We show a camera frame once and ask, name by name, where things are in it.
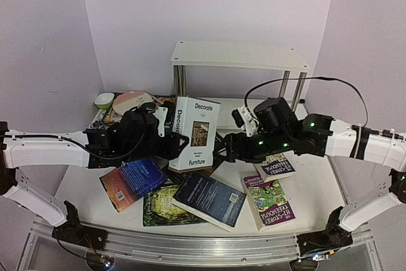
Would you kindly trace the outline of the Decorate Furniture large book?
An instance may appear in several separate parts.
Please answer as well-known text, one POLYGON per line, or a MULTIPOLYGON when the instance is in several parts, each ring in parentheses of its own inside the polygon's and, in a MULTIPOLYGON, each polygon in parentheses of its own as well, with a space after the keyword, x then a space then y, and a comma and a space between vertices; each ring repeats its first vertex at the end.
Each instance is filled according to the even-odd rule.
POLYGON ((200 98, 179 96, 173 131, 187 136, 189 143, 179 157, 169 162, 169 169, 186 172, 210 168, 221 104, 200 98))

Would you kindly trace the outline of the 52-Storey Treehouse book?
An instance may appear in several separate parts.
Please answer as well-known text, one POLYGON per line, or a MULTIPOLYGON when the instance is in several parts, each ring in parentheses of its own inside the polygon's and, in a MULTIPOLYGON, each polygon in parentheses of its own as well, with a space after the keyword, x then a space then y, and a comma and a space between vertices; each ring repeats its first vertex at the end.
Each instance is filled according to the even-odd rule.
POLYGON ((284 154, 273 154, 254 167, 264 182, 288 178, 296 173, 293 165, 284 154))

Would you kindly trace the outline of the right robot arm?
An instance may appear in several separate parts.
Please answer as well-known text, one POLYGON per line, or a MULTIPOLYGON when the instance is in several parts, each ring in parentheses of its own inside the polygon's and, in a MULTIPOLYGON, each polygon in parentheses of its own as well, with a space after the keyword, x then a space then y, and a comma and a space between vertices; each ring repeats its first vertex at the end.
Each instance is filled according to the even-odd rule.
POLYGON ((269 98, 249 110, 232 111, 239 133, 225 135, 213 155, 226 162, 259 164, 273 154, 349 157, 390 168, 391 184, 382 185, 362 202, 340 206, 324 230, 297 237, 300 258, 320 259, 350 246, 352 231, 392 207, 405 203, 405 134, 357 126, 321 114, 299 120, 287 101, 269 98))

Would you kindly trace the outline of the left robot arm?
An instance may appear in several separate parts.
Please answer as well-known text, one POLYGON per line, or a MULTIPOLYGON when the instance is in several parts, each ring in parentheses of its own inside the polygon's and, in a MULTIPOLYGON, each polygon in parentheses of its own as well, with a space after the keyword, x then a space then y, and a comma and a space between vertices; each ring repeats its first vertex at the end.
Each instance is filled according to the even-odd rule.
POLYGON ((13 131, 1 122, 1 195, 31 210, 53 226, 53 237, 79 244, 92 237, 104 239, 104 230, 82 225, 77 208, 37 188, 19 170, 21 166, 77 166, 101 169, 124 162, 180 156, 189 138, 165 126, 166 109, 133 109, 108 129, 86 129, 67 134, 13 131))

